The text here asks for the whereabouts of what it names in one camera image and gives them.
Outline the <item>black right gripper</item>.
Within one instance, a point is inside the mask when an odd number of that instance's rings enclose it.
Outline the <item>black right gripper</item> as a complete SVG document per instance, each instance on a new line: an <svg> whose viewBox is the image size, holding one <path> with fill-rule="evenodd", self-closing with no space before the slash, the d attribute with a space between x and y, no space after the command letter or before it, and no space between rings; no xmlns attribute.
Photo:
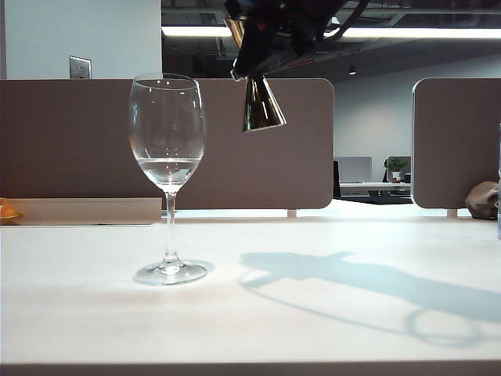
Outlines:
<svg viewBox="0 0 501 376"><path fill-rule="evenodd" d="M267 74L301 57L301 42L323 39L344 1L226 1L229 29L239 46L231 75Z"/></svg>

